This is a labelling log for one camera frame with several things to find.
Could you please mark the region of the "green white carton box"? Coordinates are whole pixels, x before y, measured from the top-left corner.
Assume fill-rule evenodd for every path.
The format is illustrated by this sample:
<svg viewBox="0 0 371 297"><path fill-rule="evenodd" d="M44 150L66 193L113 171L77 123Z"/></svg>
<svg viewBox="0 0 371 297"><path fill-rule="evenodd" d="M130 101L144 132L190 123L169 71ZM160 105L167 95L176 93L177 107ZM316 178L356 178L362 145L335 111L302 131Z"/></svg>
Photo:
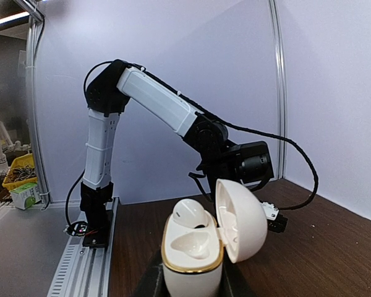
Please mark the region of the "green white carton box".
<svg viewBox="0 0 371 297"><path fill-rule="evenodd" d="M13 190L10 190L14 207L26 210L41 200L37 183L26 183Z"/></svg>

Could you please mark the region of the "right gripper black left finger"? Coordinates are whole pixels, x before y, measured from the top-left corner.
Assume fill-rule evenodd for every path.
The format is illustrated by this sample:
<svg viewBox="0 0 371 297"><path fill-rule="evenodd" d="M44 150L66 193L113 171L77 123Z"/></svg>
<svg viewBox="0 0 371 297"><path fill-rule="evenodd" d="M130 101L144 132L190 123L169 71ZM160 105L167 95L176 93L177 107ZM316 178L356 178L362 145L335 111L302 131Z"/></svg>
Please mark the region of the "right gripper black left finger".
<svg viewBox="0 0 371 297"><path fill-rule="evenodd" d="M166 296L166 285L164 282L163 261L161 251L157 250L151 257L147 268L142 275L133 297L159 297Z"/></svg>

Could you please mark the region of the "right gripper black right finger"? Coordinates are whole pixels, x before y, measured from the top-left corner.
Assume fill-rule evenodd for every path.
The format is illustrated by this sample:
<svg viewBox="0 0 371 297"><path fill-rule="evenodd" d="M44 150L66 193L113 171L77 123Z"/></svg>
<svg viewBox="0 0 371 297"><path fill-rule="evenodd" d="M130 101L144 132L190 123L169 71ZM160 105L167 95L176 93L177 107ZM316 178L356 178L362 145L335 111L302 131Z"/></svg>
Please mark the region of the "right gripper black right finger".
<svg viewBox="0 0 371 297"><path fill-rule="evenodd" d="M253 297L247 280L237 266L225 262L223 264L219 296L222 297Z"/></svg>

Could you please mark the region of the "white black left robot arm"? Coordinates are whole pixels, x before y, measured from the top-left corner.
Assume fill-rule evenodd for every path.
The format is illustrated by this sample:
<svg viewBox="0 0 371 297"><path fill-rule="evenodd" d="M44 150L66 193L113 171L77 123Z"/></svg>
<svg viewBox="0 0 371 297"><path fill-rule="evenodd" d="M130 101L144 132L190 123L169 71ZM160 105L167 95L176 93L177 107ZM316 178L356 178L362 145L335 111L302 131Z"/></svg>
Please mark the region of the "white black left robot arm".
<svg viewBox="0 0 371 297"><path fill-rule="evenodd" d="M80 208L87 219L84 244L105 248L114 194L131 202L188 196L180 170L200 160L210 186L237 180L240 148L227 124L142 66L120 59L104 62L85 81L88 139L81 176Z"/></svg>

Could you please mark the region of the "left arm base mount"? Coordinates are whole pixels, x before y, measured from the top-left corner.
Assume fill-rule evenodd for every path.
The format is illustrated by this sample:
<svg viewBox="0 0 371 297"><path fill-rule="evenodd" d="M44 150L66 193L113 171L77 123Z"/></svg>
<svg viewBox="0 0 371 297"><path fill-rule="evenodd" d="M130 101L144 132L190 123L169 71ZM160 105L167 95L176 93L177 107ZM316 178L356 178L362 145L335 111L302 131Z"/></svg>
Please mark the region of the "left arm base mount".
<svg viewBox="0 0 371 297"><path fill-rule="evenodd" d="M85 221L71 223L69 217L69 200L65 202L65 218L67 226L65 232L72 237L82 237L82 246L88 248L107 248L113 225L113 210L106 211L108 224L101 228L90 228Z"/></svg>

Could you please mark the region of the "aluminium front rail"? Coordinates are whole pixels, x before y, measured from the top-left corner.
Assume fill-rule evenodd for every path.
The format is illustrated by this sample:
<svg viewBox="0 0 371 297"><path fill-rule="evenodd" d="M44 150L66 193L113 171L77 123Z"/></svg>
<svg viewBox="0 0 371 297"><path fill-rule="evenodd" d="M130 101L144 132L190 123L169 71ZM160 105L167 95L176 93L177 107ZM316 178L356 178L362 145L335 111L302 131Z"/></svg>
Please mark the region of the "aluminium front rail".
<svg viewBox="0 0 371 297"><path fill-rule="evenodd" d="M115 222L119 198L107 204L113 211L107 248L84 247L82 238L71 237L47 293L48 296L108 296Z"/></svg>

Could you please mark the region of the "yellow bin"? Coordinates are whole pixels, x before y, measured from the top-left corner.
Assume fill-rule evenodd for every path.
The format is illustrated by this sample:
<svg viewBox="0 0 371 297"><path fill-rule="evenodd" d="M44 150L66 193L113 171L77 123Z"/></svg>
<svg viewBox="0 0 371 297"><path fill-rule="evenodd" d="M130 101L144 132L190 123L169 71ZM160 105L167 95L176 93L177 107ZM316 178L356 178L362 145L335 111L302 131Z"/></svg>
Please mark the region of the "yellow bin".
<svg viewBox="0 0 371 297"><path fill-rule="evenodd" d="M34 157L32 153L28 153L14 159L2 186L10 191L24 184L37 182Z"/></svg>

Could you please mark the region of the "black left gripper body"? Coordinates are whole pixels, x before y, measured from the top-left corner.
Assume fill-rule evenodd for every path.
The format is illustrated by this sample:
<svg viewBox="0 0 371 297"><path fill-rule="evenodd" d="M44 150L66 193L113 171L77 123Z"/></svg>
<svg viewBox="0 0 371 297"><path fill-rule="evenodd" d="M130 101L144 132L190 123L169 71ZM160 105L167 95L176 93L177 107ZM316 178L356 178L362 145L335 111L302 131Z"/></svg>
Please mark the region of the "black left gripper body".
<svg viewBox="0 0 371 297"><path fill-rule="evenodd" d="M202 196L207 201L214 201L217 179L229 179L239 182L241 178L237 173L237 158L241 154L242 145L224 145L223 147L211 145L199 147L197 152L200 154L201 162L196 168L203 174L189 172L199 188ZM207 194L200 182L200 179L207 178L210 194Z"/></svg>

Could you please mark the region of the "white charging case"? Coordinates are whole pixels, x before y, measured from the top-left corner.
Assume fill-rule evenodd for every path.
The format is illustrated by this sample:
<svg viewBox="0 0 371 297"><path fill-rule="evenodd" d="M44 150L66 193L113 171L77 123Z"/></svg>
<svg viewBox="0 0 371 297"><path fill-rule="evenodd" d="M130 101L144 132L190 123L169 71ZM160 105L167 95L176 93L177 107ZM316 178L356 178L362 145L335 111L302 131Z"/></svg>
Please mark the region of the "white charging case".
<svg viewBox="0 0 371 297"><path fill-rule="evenodd" d="M161 244L164 282L170 296L217 296L224 256L235 264L262 248L268 223L260 201L245 186L218 179L215 214L207 227L178 225L168 217Z"/></svg>

